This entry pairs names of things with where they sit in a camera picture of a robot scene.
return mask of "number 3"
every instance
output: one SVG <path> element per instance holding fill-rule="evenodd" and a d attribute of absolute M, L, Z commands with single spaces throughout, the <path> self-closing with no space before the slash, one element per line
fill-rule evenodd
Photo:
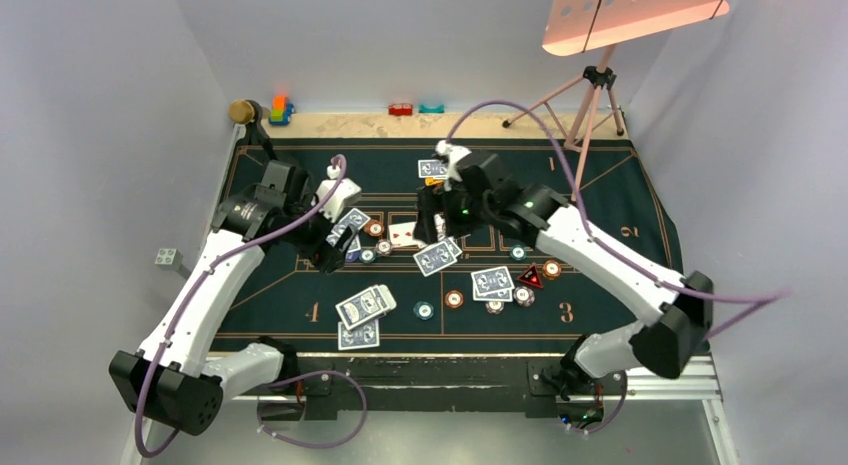
<path fill-rule="evenodd" d="M 572 312 L 571 310 L 570 303 L 560 303 L 559 309 L 562 310 L 562 315 L 559 316 L 559 319 L 562 320 L 563 323 L 571 323 L 572 321 L 574 321 L 574 312 Z"/>

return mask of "white wall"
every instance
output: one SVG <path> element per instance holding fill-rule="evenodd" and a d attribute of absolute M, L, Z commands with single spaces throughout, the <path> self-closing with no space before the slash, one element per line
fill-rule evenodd
<path fill-rule="evenodd" d="M 726 27 L 673 32 L 632 103 L 687 269 L 795 289 L 714 341 L 746 464 L 844 463 L 845 1 L 736 1 Z"/>
<path fill-rule="evenodd" d="M 597 63 L 542 50 L 552 0 L 177 0 L 227 99 L 287 92 L 298 109 L 381 109 L 437 98 L 532 103 Z M 627 103 L 667 34 L 623 44 L 612 67 Z M 577 108 L 583 90 L 554 105 Z"/>
<path fill-rule="evenodd" d="M 0 462 L 117 463 L 107 373 L 167 310 L 226 166 L 226 102 L 174 0 L 0 0 Z"/>

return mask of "number 2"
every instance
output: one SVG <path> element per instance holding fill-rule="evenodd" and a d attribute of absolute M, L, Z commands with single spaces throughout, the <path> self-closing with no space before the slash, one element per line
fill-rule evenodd
<path fill-rule="evenodd" d="M 310 320 L 310 322 L 318 321 L 318 302 L 315 302 L 315 304 L 312 305 L 312 312 L 306 314 L 306 318 L 309 317 L 312 317 L 312 320 Z"/>
<path fill-rule="evenodd" d="M 562 314 L 559 316 L 559 319 L 562 320 L 563 323 L 571 323 L 574 321 L 574 312 L 571 310 L 570 303 L 560 303 L 559 309 L 562 310 Z"/>
<path fill-rule="evenodd" d="M 623 237 L 638 237 L 639 227 L 621 227 L 621 235 Z"/>

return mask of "red triangle chip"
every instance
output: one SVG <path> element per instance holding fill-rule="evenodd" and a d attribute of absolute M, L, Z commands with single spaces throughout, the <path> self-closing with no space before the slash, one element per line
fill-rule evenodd
<path fill-rule="evenodd" d="M 536 268 L 535 263 L 530 265 L 530 268 L 519 275 L 516 280 L 531 287 L 545 288 L 542 286 L 542 278 L 539 276 L 539 269 Z"/>

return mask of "orange poker chip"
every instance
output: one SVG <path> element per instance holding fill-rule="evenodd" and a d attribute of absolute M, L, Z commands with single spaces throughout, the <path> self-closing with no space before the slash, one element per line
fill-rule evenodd
<path fill-rule="evenodd" d="M 365 233 L 377 238 L 383 234 L 383 224 L 377 220 L 369 220 L 368 223 L 365 224 Z"/>
<path fill-rule="evenodd" d="M 560 273 L 562 273 L 562 267 L 559 266 L 559 262 L 556 260 L 548 260 L 542 267 L 542 274 L 547 279 L 553 280 L 559 277 Z"/>
<path fill-rule="evenodd" d="M 465 303 L 465 298 L 459 290 L 451 290 L 445 295 L 445 305 L 450 308 L 459 308 Z"/>

